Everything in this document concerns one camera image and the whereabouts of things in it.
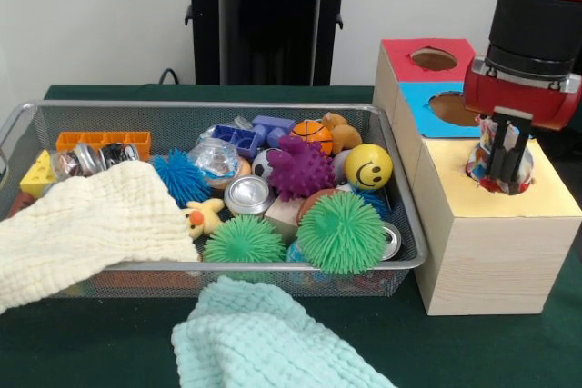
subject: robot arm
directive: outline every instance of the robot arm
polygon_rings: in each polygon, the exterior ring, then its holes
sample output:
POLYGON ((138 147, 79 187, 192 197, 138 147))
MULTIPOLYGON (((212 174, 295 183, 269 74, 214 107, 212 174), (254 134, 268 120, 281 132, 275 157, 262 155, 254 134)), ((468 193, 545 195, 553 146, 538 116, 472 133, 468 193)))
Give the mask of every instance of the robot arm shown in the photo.
POLYGON ((465 106, 500 123, 487 171, 515 182, 531 126, 561 129, 576 111, 582 78, 582 0, 497 0, 487 56, 467 69, 465 106), (507 125, 520 139, 506 152, 507 125))

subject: purple spiky toy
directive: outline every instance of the purple spiky toy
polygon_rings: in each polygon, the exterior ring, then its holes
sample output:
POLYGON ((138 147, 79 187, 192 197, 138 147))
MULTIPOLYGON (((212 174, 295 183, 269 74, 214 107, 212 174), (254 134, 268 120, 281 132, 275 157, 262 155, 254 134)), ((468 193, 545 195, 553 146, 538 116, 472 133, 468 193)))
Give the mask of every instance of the purple spiky toy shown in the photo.
POLYGON ((308 197, 334 186, 332 159, 321 153, 319 143, 287 135, 281 137, 279 146, 282 151, 270 150, 266 160, 273 167, 268 182, 279 191, 281 200, 308 197))

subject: green tablecloth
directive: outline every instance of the green tablecloth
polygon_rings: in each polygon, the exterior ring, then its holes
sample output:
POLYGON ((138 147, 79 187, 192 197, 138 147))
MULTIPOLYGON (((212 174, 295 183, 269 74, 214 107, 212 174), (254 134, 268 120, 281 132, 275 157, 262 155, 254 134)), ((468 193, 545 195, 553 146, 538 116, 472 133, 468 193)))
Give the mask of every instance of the green tablecloth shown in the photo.
MULTIPOLYGON (((371 89, 59 86, 47 98, 369 102, 371 89)), ((582 265, 573 254, 540 315, 427 317, 413 274, 390 299, 298 300, 401 387, 582 384, 582 265)), ((0 386, 176 387, 170 333, 195 304, 49 299, 8 310, 0 315, 0 386)))

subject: wire mesh basket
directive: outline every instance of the wire mesh basket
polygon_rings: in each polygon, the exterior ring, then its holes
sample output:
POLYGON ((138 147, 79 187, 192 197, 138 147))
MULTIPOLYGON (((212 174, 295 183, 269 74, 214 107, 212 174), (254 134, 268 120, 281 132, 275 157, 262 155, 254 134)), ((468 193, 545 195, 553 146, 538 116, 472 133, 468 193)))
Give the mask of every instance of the wire mesh basket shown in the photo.
POLYGON ((190 150, 211 124, 237 115, 316 120, 343 115, 365 143, 385 147, 394 172, 383 195, 388 221, 402 234, 396 258, 364 274, 323 274, 310 264, 124 263, 112 265, 55 297, 192 297, 219 275, 275 284, 295 296, 390 296, 410 269, 426 259, 426 242, 386 114, 364 104, 220 104, 169 102, 43 101, 23 104, 0 130, 0 217, 19 192, 19 182, 43 150, 55 150, 63 131, 149 131, 151 154, 190 150))

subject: cream washcloth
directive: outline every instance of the cream washcloth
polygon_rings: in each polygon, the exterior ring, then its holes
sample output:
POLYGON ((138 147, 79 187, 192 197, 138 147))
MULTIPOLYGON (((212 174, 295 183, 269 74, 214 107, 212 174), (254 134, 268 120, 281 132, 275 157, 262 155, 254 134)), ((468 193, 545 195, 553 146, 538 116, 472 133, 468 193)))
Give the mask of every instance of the cream washcloth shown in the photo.
POLYGON ((198 261, 186 220, 152 165, 73 177, 0 222, 0 313, 127 261, 198 261))

